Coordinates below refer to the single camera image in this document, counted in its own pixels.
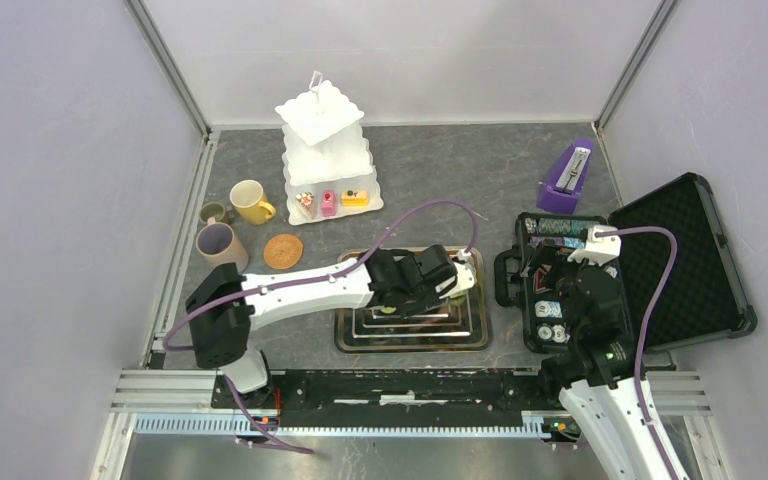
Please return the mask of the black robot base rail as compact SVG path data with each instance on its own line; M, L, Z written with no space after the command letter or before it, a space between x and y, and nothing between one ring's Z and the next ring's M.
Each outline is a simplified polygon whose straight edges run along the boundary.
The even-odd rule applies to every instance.
M281 427L514 427L524 412L558 415L559 400L516 369L285 370L241 397Z

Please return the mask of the yellow layered cake slice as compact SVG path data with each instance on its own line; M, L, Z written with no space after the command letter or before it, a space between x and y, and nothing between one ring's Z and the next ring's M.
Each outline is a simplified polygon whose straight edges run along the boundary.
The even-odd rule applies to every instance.
M345 190L341 192L340 204L346 208L365 208L370 203L367 190Z

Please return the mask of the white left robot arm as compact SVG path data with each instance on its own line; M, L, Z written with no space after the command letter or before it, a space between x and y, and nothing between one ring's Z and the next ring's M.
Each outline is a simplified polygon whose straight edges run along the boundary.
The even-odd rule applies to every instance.
M252 331L278 321L337 309L390 310L401 318L424 314L477 283L466 252L441 245L419 252L370 249L332 266L277 275L239 274L216 267L186 304L183 321L198 368L230 375L250 407L266 405L274 381L261 353L248 351Z

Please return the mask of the strawberry triangle cake slice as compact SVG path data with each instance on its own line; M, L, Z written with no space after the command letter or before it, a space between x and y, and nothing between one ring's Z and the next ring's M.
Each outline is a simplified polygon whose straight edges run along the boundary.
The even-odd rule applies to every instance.
M301 192L295 195L296 207L305 219L312 220L315 218L315 200L315 195L309 191Z

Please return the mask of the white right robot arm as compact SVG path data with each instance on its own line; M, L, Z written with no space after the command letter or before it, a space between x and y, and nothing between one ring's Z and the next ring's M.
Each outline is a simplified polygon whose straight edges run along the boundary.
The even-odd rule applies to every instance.
M577 249L547 274L569 339L564 352L542 361L538 396L571 414L610 478L684 479L624 326L621 282L605 269L617 256Z

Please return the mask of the pink cake slice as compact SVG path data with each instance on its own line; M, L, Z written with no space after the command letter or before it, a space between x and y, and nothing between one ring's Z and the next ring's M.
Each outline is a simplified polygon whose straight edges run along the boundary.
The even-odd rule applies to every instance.
M333 190L326 190L322 194L320 207L324 218L330 218L336 215L335 192Z

